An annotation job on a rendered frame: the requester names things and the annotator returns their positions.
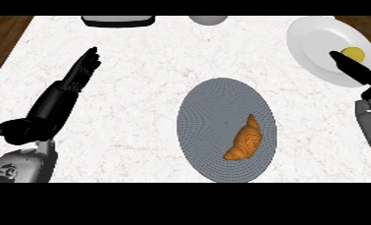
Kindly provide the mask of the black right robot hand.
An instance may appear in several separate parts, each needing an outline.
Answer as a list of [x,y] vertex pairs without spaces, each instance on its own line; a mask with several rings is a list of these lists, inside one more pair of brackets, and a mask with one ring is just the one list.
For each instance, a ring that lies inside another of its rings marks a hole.
[[336,63],[336,67],[361,83],[368,84],[370,88],[361,93],[361,98],[371,100],[371,70],[345,56],[337,51],[330,51],[328,55]]

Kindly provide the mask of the grey round object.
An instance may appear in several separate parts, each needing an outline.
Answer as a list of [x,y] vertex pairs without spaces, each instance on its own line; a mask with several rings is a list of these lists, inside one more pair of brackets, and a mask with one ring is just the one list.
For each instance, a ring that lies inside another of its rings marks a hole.
[[192,21],[202,26],[215,26],[221,24],[227,18],[228,18],[227,16],[192,16],[190,17]]

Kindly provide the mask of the yellow lemon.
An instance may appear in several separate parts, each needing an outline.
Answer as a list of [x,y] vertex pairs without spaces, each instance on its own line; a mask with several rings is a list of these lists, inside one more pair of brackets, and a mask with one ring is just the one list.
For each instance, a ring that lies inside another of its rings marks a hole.
[[349,57],[358,63],[362,63],[365,60],[365,53],[359,47],[346,47],[340,53]]

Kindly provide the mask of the brown croissant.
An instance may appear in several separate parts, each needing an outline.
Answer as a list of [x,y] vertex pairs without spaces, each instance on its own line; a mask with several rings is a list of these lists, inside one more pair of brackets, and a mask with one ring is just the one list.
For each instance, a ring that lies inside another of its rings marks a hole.
[[249,159],[259,149],[261,141],[261,127],[255,116],[249,115],[246,118],[246,124],[234,136],[233,146],[224,154],[224,160],[239,161]]

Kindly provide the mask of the grey oval placemat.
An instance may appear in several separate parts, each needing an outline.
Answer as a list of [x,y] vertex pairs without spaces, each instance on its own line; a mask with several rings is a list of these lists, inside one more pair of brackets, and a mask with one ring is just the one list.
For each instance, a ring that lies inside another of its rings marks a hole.
[[[249,115],[261,128],[261,145],[250,158],[224,160]],[[220,183],[252,181],[264,173],[277,147],[274,115],[255,89],[228,78],[197,84],[180,106],[177,136],[186,158],[208,179]]]

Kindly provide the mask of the white round plate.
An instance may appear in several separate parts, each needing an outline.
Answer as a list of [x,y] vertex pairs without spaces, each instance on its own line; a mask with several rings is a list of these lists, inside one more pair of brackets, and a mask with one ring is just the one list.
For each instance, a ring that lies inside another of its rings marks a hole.
[[328,55],[330,51],[359,48],[365,54],[361,64],[371,70],[371,42],[352,26],[330,17],[303,17],[289,27],[287,46],[298,63],[321,80],[345,87],[361,87]]

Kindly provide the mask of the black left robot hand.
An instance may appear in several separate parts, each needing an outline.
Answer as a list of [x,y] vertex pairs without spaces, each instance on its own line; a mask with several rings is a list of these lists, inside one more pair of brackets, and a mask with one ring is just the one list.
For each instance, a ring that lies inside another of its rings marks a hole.
[[22,145],[55,137],[100,64],[97,48],[91,47],[74,63],[63,79],[47,87],[27,117],[0,124],[0,136],[9,144]]

